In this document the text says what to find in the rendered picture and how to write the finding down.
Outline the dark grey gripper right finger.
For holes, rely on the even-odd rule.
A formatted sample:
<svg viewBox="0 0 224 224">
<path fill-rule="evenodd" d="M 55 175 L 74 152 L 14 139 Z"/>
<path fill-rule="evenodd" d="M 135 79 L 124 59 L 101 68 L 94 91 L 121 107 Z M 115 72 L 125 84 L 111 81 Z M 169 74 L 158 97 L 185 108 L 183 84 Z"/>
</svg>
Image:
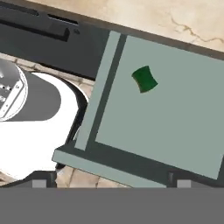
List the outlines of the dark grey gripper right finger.
<svg viewBox="0 0 224 224">
<path fill-rule="evenodd" d="M 224 188 L 224 181 L 208 178 L 189 171 L 170 171 L 168 174 L 167 186 L 175 188 L 181 188 L 181 187 Z"/>
</svg>

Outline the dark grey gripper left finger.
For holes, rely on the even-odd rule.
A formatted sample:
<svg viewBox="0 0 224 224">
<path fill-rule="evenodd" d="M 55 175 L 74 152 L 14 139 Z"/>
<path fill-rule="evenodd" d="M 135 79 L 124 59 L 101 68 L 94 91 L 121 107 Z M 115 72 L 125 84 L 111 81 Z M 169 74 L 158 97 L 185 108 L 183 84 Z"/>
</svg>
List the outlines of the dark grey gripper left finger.
<svg viewBox="0 0 224 224">
<path fill-rule="evenodd" d="M 2 188 L 28 187 L 28 188 L 56 188 L 56 171 L 34 171 L 26 178 L 2 185 Z"/>
</svg>

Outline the green sponge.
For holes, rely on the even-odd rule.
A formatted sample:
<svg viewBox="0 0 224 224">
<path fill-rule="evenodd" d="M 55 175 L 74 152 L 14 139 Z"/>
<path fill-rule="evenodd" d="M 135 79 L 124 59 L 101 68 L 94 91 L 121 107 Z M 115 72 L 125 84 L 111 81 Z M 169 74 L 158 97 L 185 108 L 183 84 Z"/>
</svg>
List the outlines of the green sponge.
<svg viewBox="0 0 224 224">
<path fill-rule="evenodd" d="M 152 90 L 158 84 L 148 66 L 138 68 L 132 74 L 132 78 L 135 80 L 141 93 Z"/>
</svg>

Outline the white and black rounded object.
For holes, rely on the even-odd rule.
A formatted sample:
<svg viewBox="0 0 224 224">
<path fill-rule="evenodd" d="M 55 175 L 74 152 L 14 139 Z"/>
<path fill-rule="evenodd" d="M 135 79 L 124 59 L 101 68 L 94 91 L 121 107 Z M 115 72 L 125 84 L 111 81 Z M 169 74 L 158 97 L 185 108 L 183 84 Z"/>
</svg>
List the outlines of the white and black rounded object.
<svg viewBox="0 0 224 224">
<path fill-rule="evenodd" d="M 20 180 L 59 169 L 54 150 L 74 139 L 87 105 L 77 85 L 0 59 L 0 172 Z"/>
</svg>

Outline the grey-green open drawer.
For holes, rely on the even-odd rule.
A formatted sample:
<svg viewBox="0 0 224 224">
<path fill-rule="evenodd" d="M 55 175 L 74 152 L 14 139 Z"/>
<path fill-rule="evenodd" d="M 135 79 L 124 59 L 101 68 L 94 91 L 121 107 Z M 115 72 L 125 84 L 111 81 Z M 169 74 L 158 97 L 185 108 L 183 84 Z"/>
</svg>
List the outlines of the grey-green open drawer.
<svg viewBox="0 0 224 224">
<path fill-rule="evenodd" d="M 141 93 L 145 66 L 157 85 Z M 112 31 L 78 135 L 52 158 L 134 187 L 174 171 L 224 181 L 224 52 Z"/>
</svg>

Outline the dark grey dishwasher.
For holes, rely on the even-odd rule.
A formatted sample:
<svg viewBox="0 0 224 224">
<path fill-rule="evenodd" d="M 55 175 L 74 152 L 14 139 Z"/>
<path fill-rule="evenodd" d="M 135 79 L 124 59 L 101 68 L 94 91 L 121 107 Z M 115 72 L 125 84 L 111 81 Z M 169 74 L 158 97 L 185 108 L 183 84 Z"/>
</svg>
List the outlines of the dark grey dishwasher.
<svg viewBox="0 0 224 224">
<path fill-rule="evenodd" d="M 93 80 L 109 31 L 0 0 L 0 19 L 45 31 L 70 31 L 67 42 L 0 24 L 0 52 Z"/>
</svg>

